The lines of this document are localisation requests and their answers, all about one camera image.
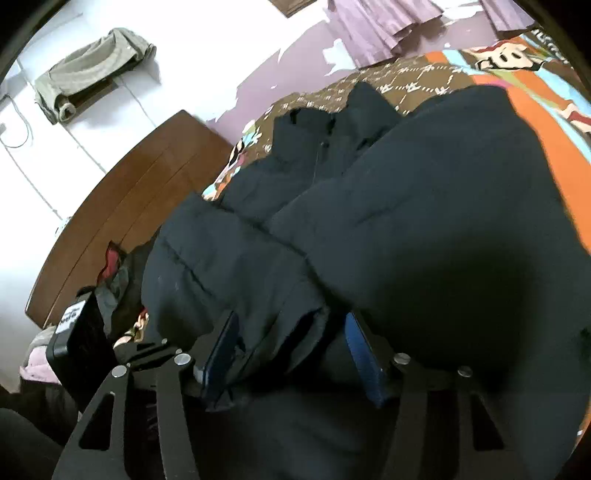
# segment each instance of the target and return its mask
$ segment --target colorful bedspread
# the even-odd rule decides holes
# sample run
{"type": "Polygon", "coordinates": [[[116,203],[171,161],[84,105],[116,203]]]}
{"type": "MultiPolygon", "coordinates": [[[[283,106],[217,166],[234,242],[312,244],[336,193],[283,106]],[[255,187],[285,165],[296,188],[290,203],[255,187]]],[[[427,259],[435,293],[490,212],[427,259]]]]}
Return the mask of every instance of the colorful bedspread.
{"type": "Polygon", "coordinates": [[[276,117],[301,107],[336,112],[345,106],[357,82],[370,83],[402,115],[430,97],[470,85],[506,89],[515,111],[538,135],[566,210],[582,244],[591,252],[590,96],[560,50],[541,31],[489,47],[436,51],[379,64],[319,92],[288,95],[249,122],[228,165],[203,192],[204,198],[217,198],[240,169],[271,151],[276,117]]]}

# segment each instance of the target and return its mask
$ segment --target wooden headboard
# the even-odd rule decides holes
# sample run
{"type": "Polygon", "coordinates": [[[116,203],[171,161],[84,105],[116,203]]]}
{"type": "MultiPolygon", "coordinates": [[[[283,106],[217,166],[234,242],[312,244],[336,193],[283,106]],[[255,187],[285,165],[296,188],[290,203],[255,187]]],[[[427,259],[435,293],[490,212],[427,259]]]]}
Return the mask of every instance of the wooden headboard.
{"type": "Polygon", "coordinates": [[[94,285],[109,241],[130,251],[150,239],[191,191],[202,192],[232,146],[186,111],[144,138],[92,190],[57,239],[26,307],[37,325],[57,324],[78,289],[94,285]]]}

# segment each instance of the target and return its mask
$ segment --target bed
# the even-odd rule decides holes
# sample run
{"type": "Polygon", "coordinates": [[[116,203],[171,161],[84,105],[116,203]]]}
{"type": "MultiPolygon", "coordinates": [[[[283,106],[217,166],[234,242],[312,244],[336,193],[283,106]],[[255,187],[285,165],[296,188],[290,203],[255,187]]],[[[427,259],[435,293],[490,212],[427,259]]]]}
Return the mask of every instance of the bed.
{"type": "Polygon", "coordinates": [[[293,93],[249,122],[234,146],[187,112],[177,113],[129,152],[70,220],[37,278],[27,315],[39,326],[58,323],[76,291],[95,284],[109,241],[126,251],[146,242],[190,191],[217,199],[235,175],[271,151],[276,117],[294,108],[338,111],[357,82],[370,83],[403,115],[471,85],[506,89],[540,138],[565,210],[591,252],[591,98],[552,39],[537,31],[489,47],[379,64],[318,92],[293,93]],[[503,56],[514,64],[500,65],[503,56]]]}
{"type": "Polygon", "coordinates": [[[190,191],[202,192],[232,146],[180,111],[136,145],[94,188],[51,249],[27,316],[56,325],[79,288],[94,285],[109,241],[124,250],[149,240],[190,191]]]}

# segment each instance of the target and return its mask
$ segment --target black metal frame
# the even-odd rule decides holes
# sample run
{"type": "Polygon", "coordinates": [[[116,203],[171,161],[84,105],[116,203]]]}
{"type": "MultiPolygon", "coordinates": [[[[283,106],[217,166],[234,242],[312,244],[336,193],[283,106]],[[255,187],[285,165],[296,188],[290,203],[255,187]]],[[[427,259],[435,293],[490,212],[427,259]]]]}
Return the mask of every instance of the black metal frame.
{"type": "Polygon", "coordinates": [[[215,404],[225,386],[225,374],[238,342],[238,326],[236,314],[225,313],[215,330],[199,337],[189,352],[170,346],[166,340],[160,345],[134,345],[125,365],[118,365],[106,376],[86,407],[64,448],[53,479],[129,479],[125,469],[125,426],[131,388],[156,394],[165,477],[198,479],[183,394],[198,398],[204,407],[215,404]],[[88,448],[85,438],[106,401],[112,402],[107,445],[88,448]]]}
{"type": "MultiPolygon", "coordinates": [[[[375,371],[383,378],[377,387],[384,398],[396,390],[388,382],[402,376],[400,406],[394,432],[387,445],[385,461],[379,467],[378,480],[417,480],[421,478],[426,438],[427,397],[429,392],[455,390],[459,419],[459,460],[454,480],[527,480],[529,478],[510,435],[483,388],[468,367],[457,372],[428,369],[406,354],[395,353],[387,340],[374,335],[359,313],[353,314],[355,326],[369,349],[375,371]],[[473,431],[473,399],[486,410],[501,440],[494,449],[477,449],[473,431]]],[[[236,314],[226,313],[215,330],[200,337],[189,352],[182,352],[163,341],[160,345],[135,345],[89,403],[76,426],[56,467],[54,480],[129,480],[125,469],[126,410],[130,408],[132,388],[155,392],[158,435],[164,476],[167,480],[199,479],[191,449],[183,395],[196,397],[204,408],[215,406],[226,388],[225,376],[239,342],[236,314]],[[85,436],[100,415],[105,399],[112,402],[111,428],[107,445],[85,446],[85,436]]],[[[589,433],[580,445],[588,445],[589,433]]],[[[576,450],[557,477],[578,478],[573,472],[589,467],[589,455],[576,450]]]]}

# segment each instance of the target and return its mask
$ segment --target gray clothing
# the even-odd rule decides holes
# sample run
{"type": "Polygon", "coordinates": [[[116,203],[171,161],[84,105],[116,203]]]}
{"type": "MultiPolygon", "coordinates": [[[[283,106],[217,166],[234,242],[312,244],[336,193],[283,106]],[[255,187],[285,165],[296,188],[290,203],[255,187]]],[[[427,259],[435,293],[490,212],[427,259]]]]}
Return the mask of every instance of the gray clothing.
{"type": "Polygon", "coordinates": [[[52,123],[67,122],[76,108],[108,85],[108,80],[134,68],[155,46],[126,28],[76,50],[35,80],[35,101],[52,123]]]}

